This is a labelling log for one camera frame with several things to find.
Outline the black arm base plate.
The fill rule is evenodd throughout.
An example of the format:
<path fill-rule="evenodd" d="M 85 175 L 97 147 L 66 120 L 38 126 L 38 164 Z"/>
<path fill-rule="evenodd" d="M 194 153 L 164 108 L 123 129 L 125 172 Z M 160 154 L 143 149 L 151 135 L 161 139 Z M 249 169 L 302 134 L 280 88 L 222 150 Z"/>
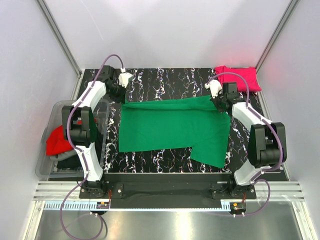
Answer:
<path fill-rule="evenodd" d="M 230 173 L 106 173 L 102 187 L 116 199 L 131 196 L 195 195 L 213 199 L 254 200 L 255 188 L 237 187 Z"/>

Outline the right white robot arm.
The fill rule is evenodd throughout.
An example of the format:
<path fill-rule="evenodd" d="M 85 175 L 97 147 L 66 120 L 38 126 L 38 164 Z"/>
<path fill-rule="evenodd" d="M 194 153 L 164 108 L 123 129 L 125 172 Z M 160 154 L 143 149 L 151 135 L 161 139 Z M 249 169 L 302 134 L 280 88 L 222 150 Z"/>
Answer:
<path fill-rule="evenodd" d="M 210 100 L 220 113 L 237 119 L 249 131 L 247 160 L 226 184 L 225 191 L 236 199 L 249 192 L 260 175 L 278 170 L 286 161 L 286 129 L 283 123 L 263 117 L 241 99 L 235 82 L 221 84 L 214 79 L 205 88 L 210 90 Z"/>

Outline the green t shirt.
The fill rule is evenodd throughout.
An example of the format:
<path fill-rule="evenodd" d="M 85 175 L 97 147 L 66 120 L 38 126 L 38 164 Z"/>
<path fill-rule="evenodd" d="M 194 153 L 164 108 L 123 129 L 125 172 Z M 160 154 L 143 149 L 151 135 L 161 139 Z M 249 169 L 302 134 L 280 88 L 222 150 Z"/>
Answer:
<path fill-rule="evenodd" d="M 127 102 L 121 106 L 118 150 L 145 152 L 191 148 L 190 158 L 223 168 L 231 118 L 211 97 Z"/>

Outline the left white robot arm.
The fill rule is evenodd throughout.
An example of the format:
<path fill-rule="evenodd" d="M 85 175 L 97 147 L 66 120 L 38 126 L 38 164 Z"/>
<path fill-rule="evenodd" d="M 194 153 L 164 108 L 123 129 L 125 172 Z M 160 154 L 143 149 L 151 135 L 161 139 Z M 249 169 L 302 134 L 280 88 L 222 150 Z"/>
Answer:
<path fill-rule="evenodd" d="M 108 193 L 108 186 L 102 180 L 103 169 L 96 152 L 98 128 L 93 111 L 105 95 L 123 104 L 132 76 L 124 67 L 117 71 L 112 66 L 104 65 L 82 95 L 61 110 L 63 136 L 77 153 L 83 169 L 81 189 L 97 198 L 103 198 Z"/>

